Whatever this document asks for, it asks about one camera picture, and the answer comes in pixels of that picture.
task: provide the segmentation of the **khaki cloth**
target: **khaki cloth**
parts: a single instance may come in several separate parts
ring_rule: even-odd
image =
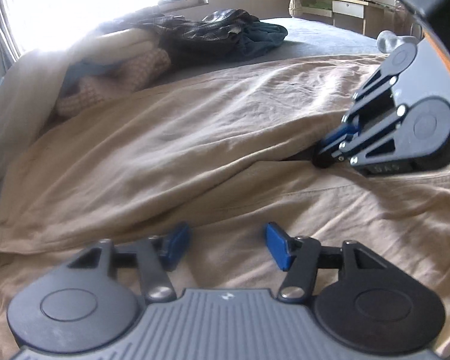
[[[17,346],[6,306],[25,285],[100,238],[193,228],[171,273],[184,287],[270,287],[284,277],[263,225],[324,245],[356,239],[441,296],[450,353],[450,167],[366,179],[279,162],[335,127],[382,56],[298,58],[223,70],[90,108],[8,170],[0,200],[0,360]],[[320,271],[317,290],[334,280]],[[122,278],[132,284],[131,276]]]

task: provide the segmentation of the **white logo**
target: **white logo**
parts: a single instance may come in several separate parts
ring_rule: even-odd
[[[227,292],[226,294],[222,295],[222,299],[224,299],[224,300],[230,300],[230,299],[233,299],[234,297],[235,297],[235,295],[230,292]]]

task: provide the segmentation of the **ribbed gray plate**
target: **ribbed gray plate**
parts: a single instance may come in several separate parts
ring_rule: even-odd
[[[60,356],[22,350],[15,359]],[[74,360],[384,360],[348,349],[319,328],[309,309],[277,302],[267,289],[188,289],[150,305],[115,344]],[[436,360],[425,350],[394,360]]]

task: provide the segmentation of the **pink knitted fabric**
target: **pink knitted fabric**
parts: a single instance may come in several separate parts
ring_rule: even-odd
[[[157,48],[124,62],[106,75],[82,77],[76,93],[56,101],[56,112],[60,116],[72,117],[92,105],[140,91],[169,67],[167,52]]]

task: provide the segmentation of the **desk drawer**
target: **desk drawer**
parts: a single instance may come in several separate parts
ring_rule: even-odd
[[[364,6],[361,4],[347,3],[345,1],[333,1],[332,11],[341,13],[342,15],[349,15],[363,19]]]

